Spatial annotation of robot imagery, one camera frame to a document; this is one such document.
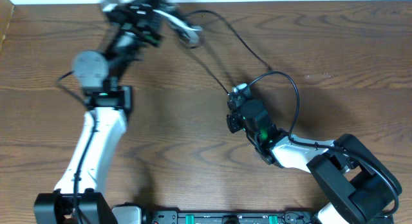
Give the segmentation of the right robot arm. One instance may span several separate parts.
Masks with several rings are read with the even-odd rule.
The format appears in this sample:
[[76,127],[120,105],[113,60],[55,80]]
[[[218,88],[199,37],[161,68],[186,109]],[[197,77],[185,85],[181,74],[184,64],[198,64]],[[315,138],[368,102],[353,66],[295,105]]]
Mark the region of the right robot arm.
[[299,138],[272,122],[262,101],[234,91],[227,101],[230,132],[243,130],[269,165],[310,173],[328,198],[315,223],[392,223],[385,211],[398,207],[402,187],[395,176],[355,136],[336,140]]

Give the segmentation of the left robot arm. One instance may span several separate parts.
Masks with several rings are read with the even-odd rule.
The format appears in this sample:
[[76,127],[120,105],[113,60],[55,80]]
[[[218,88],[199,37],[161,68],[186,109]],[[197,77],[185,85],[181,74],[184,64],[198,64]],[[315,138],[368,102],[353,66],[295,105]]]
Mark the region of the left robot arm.
[[73,60],[70,74],[81,85],[75,98],[85,107],[83,129],[68,167],[51,193],[33,206],[37,223],[141,223],[138,205],[111,208],[106,179],[118,142],[133,110],[133,89],[119,81],[142,48],[160,44],[165,0],[103,0],[101,9],[115,27],[104,50],[88,50]]

